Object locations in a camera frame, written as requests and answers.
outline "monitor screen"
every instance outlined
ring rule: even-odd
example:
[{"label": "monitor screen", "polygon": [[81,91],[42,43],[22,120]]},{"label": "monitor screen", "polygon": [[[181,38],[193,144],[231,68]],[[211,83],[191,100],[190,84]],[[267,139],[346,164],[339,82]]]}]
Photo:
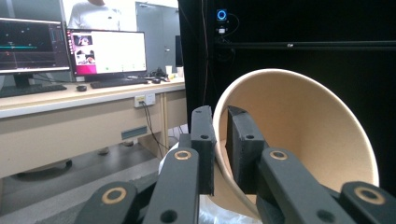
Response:
[{"label": "monitor screen", "polygon": [[70,69],[59,21],[0,18],[0,75],[31,75]]},{"label": "monitor screen", "polygon": [[76,77],[147,72],[144,33],[67,29],[66,34]]}]

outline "beige paper cup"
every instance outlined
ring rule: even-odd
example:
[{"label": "beige paper cup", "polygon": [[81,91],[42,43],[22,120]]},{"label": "beige paper cup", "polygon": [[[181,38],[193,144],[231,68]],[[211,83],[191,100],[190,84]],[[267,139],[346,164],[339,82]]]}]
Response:
[{"label": "beige paper cup", "polygon": [[166,65],[165,71],[167,75],[172,75],[172,65]]},{"label": "beige paper cup", "polygon": [[347,181],[378,186],[375,155],[356,117],[331,91],[303,75],[280,69],[245,74],[221,95],[213,115],[217,137],[217,205],[259,218],[254,195],[233,181],[225,149],[227,106],[245,109],[270,147],[293,152],[324,186],[340,191]]},{"label": "beige paper cup", "polygon": [[183,67],[178,67],[177,68],[177,76],[178,77],[184,77],[184,68]]}]

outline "white shirt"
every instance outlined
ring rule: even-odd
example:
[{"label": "white shirt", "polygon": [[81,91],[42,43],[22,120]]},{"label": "white shirt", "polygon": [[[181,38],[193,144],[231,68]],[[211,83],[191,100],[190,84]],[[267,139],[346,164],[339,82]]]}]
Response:
[{"label": "white shirt", "polygon": [[80,2],[73,6],[69,28],[119,30],[120,11],[115,8]]}]

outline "gray floor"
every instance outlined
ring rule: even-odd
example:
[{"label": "gray floor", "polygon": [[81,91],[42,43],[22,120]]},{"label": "gray floor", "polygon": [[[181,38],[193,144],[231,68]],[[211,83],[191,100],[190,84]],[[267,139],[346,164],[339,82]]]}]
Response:
[{"label": "gray floor", "polygon": [[[169,130],[172,146],[187,126]],[[74,223],[93,192],[113,181],[141,180],[158,173],[160,160],[136,144],[112,146],[72,158],[72,166],[4,178],[0,223]]]}]

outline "white desk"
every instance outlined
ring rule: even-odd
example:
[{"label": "white desk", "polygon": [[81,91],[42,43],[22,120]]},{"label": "white desk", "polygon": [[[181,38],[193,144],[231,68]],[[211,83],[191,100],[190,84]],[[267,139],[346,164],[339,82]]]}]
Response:
[{"label": "white desk", "polygon": [[87,85],[84,92],[65,86],[66,91],[0,99],[0,178],[115,145],[124,141],[122,132],[145,126],[148,131],[133,138],[158,156],[145,110],[134,107],[136,95],[155,93],[156,104],[148,109],[164,145],[169,127],[187,123],[184,78],[95,90]]}]

